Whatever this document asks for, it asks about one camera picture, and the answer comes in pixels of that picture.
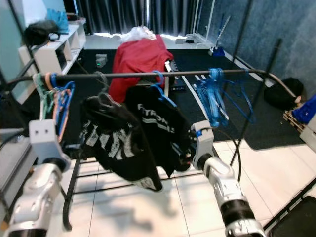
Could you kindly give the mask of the blue long-handled dustpan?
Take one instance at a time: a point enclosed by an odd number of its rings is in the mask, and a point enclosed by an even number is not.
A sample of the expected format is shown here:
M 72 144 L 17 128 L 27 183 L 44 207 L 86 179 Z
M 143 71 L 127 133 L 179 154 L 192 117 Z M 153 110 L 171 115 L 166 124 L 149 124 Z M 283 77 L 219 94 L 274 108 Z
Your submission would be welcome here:
M 213 43 L 212 47 L 210 48 L 208 52 L 210 56 L 214 56 L 214 57 L 224 56 L 224 50 L 222 47 L 218 45 L 218 43 L 230 19 L 231 19 L 230 15 L 226 19 L 223 18 L 223 22 L 220 25 L 217 38 L 215 39 L 215 42 Z

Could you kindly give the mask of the black shirt large white print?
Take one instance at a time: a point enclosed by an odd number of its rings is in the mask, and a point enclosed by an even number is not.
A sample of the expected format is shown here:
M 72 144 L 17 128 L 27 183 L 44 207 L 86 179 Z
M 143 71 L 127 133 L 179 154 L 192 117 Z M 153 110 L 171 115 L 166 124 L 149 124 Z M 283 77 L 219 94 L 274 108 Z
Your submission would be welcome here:
M 80 105 L 81 148 L 90 152 L 104 169 L 133 185 L 161 191 L 163 185 L 156 162 L 135 115 L 127 119 L 86 117 L 82 113 L 86 99 Z

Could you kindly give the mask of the red shirt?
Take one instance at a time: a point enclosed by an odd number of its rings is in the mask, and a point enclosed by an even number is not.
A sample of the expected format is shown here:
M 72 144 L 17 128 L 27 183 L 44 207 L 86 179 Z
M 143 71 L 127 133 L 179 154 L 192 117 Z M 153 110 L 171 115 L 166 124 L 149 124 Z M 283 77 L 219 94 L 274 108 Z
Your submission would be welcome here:
M 117 48 L 112 73 L 165 72 L 165 62 L 174 57 L 160 34 L 155 39 L 127 41 Z M 140 81 L 139 77 L 113 78 L 108 93 L 117 103 L 125 101 L 126 92 Z

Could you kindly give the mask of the thin orange hanger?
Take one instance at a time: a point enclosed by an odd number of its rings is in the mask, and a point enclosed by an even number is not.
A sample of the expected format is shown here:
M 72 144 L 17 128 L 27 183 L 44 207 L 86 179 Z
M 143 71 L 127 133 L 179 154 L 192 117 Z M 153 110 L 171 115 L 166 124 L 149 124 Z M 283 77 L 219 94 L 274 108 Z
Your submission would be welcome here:
M 47 73 L 45 75 L 46 85 L 51 92 L 53 92 L 54 108 L 53 119 L 57 124 L 57 141 L 61 142 L 65 133 L 67 125 L 66 109 L 65 109 L 65 97 L 66 89 L 63 87 L 53 86 L 53 79 L 56 73 Z

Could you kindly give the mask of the thin blue hanger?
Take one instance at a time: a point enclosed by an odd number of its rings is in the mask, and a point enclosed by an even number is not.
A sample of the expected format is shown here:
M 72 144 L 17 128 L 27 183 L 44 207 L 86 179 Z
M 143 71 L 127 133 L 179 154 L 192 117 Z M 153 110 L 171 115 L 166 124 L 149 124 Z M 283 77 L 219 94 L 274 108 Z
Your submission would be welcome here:
M 68 117 L 70 102 L 72 101 L 75 82 L 68 82 L 65 86 L 55 86 L 53 119 L 57 125 L 61 125 Z

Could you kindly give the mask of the black slanted pole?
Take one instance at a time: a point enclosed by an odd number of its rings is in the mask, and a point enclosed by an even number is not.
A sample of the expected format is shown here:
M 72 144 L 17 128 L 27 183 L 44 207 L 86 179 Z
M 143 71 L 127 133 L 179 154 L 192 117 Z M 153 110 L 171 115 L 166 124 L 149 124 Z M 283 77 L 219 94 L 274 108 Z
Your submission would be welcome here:
M 269 61 L 267 63 L 266 69 L 263 70 L 262 72 L 256 72 L 256 75 L 261 77 L 260 85 L 257 88 L 257 91 L 255 93 L 254 102 L 253 102 L 253 105 L 252 105 L 253 110 L 249 113 L 248 117 L 246 118 L 246 121 L 244 122 L 243 129 L 242 129 L 242 131 L 240 133 L 240 136 L 239 136 L 239 141 L 236 144 L 236 151 L 239 151 L 240 145 L 241 145 L 241 143 L 243 142 L 243 140 L 245 138 L 247 129 L 251 125 L 251 118 L 255 115 L 256 108 L 257 108 L 257 106 L 259 104 L 259 101 L 260 101 L 260 99 L 262 97 L 263 88 L 264 88 L 264 86 L 266 86 L 266 81 L 267 81 L 267 79 L 269 77 L 270 70 L 272 69 L 273 65 L 275 64 L 275 61 L 276 61 L 276 58 L 277 58 L 278 51 L 280 49 L 281 43 L 282 43 L 282 39 L 278 38 L 276 40 L 276 42 L 275 42 L 274 47 L 273 47 L 273 51 L 272 51 L 270 59 L 269 59 Z

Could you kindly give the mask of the white shelf unit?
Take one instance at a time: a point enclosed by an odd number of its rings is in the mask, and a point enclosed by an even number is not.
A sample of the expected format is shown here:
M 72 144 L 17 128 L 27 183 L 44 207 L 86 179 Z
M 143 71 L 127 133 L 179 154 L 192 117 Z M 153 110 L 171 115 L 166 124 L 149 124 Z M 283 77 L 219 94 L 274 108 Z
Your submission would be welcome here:
M 86 43 L 85 25 L 70 23 L 69 33 L 61 35 L 59 40 L 50 41 L 38 50 L 34 50 L 35 64 L 43 73 L 64 75 L 77 61 Z

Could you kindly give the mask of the grey adapter with green light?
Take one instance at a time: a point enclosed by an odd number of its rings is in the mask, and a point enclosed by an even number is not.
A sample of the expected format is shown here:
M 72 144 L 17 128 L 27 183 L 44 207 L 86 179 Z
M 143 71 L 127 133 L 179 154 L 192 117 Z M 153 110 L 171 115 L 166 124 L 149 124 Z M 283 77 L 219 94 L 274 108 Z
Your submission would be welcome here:
M 97 68 L 103 68 L 108 63 L 107 54 L 95 54 L 95 65 Z

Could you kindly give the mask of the black metal clothes rack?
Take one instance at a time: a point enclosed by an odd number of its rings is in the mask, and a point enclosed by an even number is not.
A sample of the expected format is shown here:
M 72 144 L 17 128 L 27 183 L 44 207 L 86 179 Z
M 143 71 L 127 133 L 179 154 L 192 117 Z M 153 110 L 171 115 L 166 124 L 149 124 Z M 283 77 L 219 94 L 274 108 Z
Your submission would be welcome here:
M 262 72 L 262 70 L 253 69 L 241 69 L 241 70 L 225 70 L 227 74 L 237 73 L 255 73 Z M 203 76 L 210 75 L 210 71 L 187 71 L 187 72 L 164 72 L 164 77 L 186 77 L 186 76 Z M 155 73 L 106 73 L 108 79 L 113 78 L 156 78 L 158 75 Z M 296 101 L 300 100 L 299 96 L 294 95 L 289 88 L 275 75 L 269 74 L 270 79 L 274 79 L 277 83 L 282 85 L 289 95 L 296 97 Z M 56 79 L 60 80 L 79 80 L 79 79 L 101 79 L 99 75 L 92 74 L 79 74 L 79 75 L 61 75 L 55 76 L 53 81 Z M 226 237 L 267 237 L 264 227 L 260 225 L 258 221 L 255 221 L 253 212 L 251 211 L 250 205 L 248 205 L 245 197 L 231 197 L 230 193 L 227 192 L 228 184 L 233 184 L 235 188 L 238 187 L 236 184 L 237 179 L 229 176 L 231 171 L 230 165 L 222 165 L 219 158 L 203 158 L 200 161 L 198 158 L 195 162 L 203 165 L 204 167 L 214 167 L 213 171 L 205 171 L 204 174 L 211 177 L 212 185 L 215 187 L 215 195 L 219 204 L 220 212 L 223 215 L 223 222 L 225 226 Z

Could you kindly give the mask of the bright blue bundle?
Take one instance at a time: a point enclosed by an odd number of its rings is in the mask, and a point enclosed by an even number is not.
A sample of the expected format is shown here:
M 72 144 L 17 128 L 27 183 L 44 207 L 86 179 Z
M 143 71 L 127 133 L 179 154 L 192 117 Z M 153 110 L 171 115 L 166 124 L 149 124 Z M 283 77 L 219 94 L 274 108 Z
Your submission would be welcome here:
M 68 17 L 65 12 L 48 8 L 47 18 L 56 23 L 61 33 L 67 34 L 69 32 Z

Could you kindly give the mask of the black round bag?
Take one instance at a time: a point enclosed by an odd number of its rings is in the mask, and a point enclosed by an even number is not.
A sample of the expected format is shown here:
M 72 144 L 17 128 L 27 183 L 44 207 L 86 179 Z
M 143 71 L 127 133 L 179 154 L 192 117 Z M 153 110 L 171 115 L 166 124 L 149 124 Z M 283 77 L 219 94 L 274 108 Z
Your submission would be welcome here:
M 290 77 L 283 79 L 282 82 L 294 93 L 294 95 L 302 95 L 304 85 L 298 79 Z M 264 89 L 264 101 L 269 105 L 284 111 L 293 109 L 297 105 L 296 97 L 289 95 L 279 83 Z

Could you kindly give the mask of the black clothes hanger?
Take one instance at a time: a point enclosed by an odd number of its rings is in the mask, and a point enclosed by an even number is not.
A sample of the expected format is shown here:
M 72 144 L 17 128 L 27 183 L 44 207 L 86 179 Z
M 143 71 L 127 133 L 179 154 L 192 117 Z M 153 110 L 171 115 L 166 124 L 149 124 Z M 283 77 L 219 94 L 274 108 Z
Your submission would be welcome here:
M 88 97 L 84 103 L 82 113 L 86 117 L 102 117 L 102 118 L 133 118 L 131 114 L 124 106 L 118 104 L 108 94 L 109 84 L 108 77 L 102 72 L 95 72 L 101 78 L 103 88 L 96 96 Z

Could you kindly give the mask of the blue fabric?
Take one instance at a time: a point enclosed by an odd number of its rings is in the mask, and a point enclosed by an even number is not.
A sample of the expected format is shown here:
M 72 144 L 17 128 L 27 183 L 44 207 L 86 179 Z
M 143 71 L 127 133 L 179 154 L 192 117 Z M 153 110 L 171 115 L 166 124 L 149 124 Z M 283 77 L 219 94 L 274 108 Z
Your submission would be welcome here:
M 294 118 L 300 123 L 309 123 L 316 115 L 316 93 L 302 106 L 291 111 Z

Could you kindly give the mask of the white plastic bag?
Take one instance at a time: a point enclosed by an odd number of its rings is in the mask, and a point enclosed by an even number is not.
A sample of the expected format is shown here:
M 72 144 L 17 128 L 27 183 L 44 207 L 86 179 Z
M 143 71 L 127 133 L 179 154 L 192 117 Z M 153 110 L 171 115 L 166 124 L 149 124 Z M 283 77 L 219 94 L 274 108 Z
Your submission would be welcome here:
M 128 33 L 123 34 L 120 38 L 121 43 L 129 41 L 139 41 L 142 39 L 156 40 L 156 34 L 145 26 L 133 27 Z

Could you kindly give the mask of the black shirt small white lettering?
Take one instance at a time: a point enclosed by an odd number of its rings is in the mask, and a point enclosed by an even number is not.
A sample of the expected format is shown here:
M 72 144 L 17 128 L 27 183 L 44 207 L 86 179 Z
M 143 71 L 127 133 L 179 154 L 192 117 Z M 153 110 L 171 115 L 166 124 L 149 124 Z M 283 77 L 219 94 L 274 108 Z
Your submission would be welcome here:
M 173 172 L 187 171 L 190 166 L 190 122 L 176 104 L 157 86 L 132 86 L 124 104 L 140 121 L 156 166 Z

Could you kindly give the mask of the black carpet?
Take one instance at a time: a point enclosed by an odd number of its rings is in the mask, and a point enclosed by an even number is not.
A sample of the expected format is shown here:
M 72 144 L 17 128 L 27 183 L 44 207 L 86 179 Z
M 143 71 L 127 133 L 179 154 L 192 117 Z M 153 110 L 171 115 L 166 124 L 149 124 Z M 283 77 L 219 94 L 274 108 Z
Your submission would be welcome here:
M 225 57 L 212 57 L 208 55 L 207 49 L 171 49 L 170 50 L 176 68 L 179 72 L 194 72 L 208 70 L 209 68 L 239 69 L 239 66 L 232 64 L 231 60 Z M 106 54 L 108 60 L 106 65 L 101 68 L 103 73 L 111 73 L 113 59 L 115 56 L 113 49 L 85 49 L 79 55 L 81 60 L 70 69 L 70 74 L 81 74 L 85 70 L 89 73 L 96 72 L 95 56 L 97 54 Z M 269 105 L 264 99 L 255 102 L 255 95 L 260 86 L 260 81 L 254 77 L 247 78 L 244 73 L 236 75 L 226 75 L 230 81 L 242 81 L 243 88 L 254 106 L 254 123 L 249 124 L 244 135 L 244 141 L 254 150 L 269 149 L 284 145 L 302 144 L 302 139 L 298 131 L 294 129 L 289 122 L 283 120 L 282 110 Z M 70 119 L 65 131 L 65 140 L 70 143 L 77 141 L 80 133 L 80 125 L 77 124 L 80 119 L 79 106 L 81 101 L 88 96 L 95 95 L 103 88 L 102 84 L 94 79 L 81 79 L 76 83 L 76 92 L 72 99 Z M 239 85 L 228 85 L 228 98 L 224 99 L 224 104 L 228 109 L 230 124 L 222 126 L 225 133 L 230 134 L 231 138 L 240 138 L 246 115 L 250 112 L 247 103 L 240 95 Z M 183 115 L 189 122 L 198 122 L 203 120 L 202 109 L 197 104 L 193 94 L 186 87 L 183 92 L 169 92 L 169 97 L 181 109 Z

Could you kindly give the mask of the black floor mat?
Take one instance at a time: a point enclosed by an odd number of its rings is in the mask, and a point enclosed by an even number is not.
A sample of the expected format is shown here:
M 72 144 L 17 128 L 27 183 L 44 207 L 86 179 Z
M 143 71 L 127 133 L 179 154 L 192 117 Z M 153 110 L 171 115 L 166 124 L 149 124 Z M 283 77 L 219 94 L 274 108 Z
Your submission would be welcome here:
M 297 196 L 264 225 L 268 237 L 316 237 L 316 197 Z

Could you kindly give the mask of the black curtain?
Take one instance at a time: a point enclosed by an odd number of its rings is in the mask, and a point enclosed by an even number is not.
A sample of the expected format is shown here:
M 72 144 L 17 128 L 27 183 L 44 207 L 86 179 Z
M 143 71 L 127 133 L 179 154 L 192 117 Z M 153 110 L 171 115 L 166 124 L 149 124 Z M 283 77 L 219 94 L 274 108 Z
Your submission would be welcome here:
M 156 34 L 192 33 L 197 0 L 75 0 L 89 34 L 128 33 L 145 26 Z

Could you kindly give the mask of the blue plastic hanger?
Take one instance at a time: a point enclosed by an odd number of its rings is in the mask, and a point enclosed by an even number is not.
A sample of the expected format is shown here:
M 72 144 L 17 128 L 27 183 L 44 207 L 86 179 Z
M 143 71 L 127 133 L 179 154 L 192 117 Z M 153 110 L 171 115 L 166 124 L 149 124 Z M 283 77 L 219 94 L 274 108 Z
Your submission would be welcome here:
M 207 113 L 207 119 L 212 128 L 228 125 L 228 119 L 221 112 L 224 102 L 221 95 L 220 82 L 215 80 L 215 69 L 210 68 L 210 77 L 201 79 L 196 83 L 197 95 L 202 103 L 203 110 Z
M 154 70 L 152 73 L 155 73 L 156 75 L 158 75 L 159 79 L 158 79 L 158 82 L 153 83 L 150 86 L 150 88 L 153 88 L 158 92 L 158 99 L 160 101 L 171 104 L 171 106 L 176 108 L 177 105 L 171 99 L 169 99 L 169 97 L 167 97 L 167 95 L 165 95 L 165 92 L 161 86 L 165 81 L 164 75 L 160 71 L 156 71 L 156 70 Z
M 241 115 L 244 116 L 244 118 L 246 119 L 246 121 L 248 123 L 255 123 L 256 117 L 254 115 L 253 104 L 250 101 L 250 97 L 248 97 L 248 95 L 246 94 L 243 80 L 242 79 L 238 79 L 238 80 L 226 79 L 222 69 L 215 69 L 215 80 L 217 82 L 220 82 L 220 83 L 229 83 L 230 85 L 234 85 L 234 86 L 237 86 L 239 88 L 239 90 L 234 90 L 233 93 L 237 97 L 244 98 L 244 100 L 246 101 L 248 110 L 249 110 L 248 113 L 246 113 L 244 111 L 244 109 L 242 109 L 239 106 L 239 104 L 229 95 L 229 93 L 226 92 L 226 89 L 222 89 L 221 92 L 222 92 L 223 96 L 228 97 L 228 99 L 231 101 L 231 103 L 235 106 L 235 108 L 237 108 L 237 110 L 241 113 Z

